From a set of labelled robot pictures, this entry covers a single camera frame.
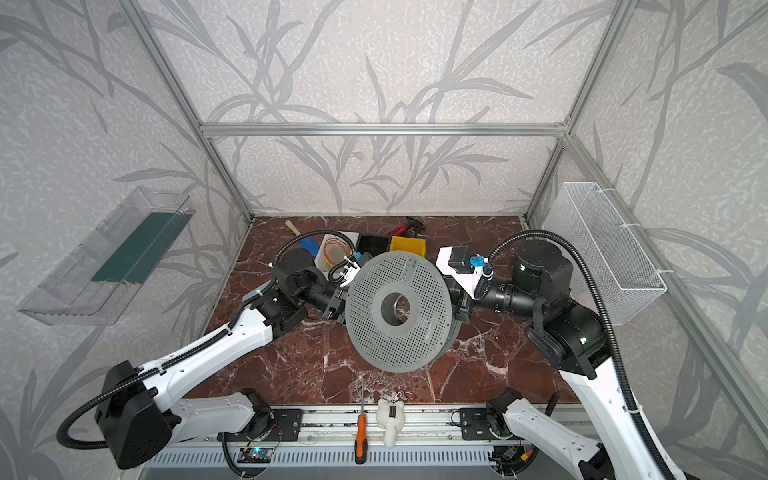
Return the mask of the grey perforated cable spool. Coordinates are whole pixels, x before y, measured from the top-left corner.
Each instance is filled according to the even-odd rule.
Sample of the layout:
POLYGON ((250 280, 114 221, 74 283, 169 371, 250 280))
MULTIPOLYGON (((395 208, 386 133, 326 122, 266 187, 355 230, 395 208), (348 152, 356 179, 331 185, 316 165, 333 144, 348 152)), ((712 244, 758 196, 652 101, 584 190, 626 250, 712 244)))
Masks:
POLYGON ((389 373, 437 360, 460 330, 443 276, 426 258, 403 251, 362 266, 348 290, 345 324, 363 359, 389 373))

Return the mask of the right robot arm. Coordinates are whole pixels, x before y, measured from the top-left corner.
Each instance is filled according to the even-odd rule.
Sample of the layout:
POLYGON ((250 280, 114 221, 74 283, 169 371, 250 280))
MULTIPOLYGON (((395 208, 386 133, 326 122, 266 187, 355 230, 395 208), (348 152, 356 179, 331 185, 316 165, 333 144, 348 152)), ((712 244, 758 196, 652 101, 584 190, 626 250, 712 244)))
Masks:
POLYGON ((528 339, 577 395, 598 437, 535 413, 513 389, 488 404, 498 432, 527 441, 575 479, 687 478, 637 401, 596 279, 568 240, 527 230, 487 256, 443 247, 436 266, 457 291, 460 312, 529 319, 528 339))

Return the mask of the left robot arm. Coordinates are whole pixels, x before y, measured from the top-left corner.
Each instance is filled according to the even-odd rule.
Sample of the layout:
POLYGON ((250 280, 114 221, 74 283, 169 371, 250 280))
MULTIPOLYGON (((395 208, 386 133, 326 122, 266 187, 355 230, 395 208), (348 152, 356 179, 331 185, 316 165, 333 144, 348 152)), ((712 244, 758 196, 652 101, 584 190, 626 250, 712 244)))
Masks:
POLYGON ((194 411, 184 409, 187 393, 214 373, 269 345, 296 328, 312 306, 324 318, 341 320, 346 292, 368 260, 344 233, 332 236, 350 254, 323 274, 301 236, 275 255, 269 281, 253 291, 224 325, 187 346, 139 367, 124 361, 112 367, 102 391, 69 414, 58 427, 59 445, 72 450, 111 452, 116 465, 131 469, 167 445, 193 437, 194 411))

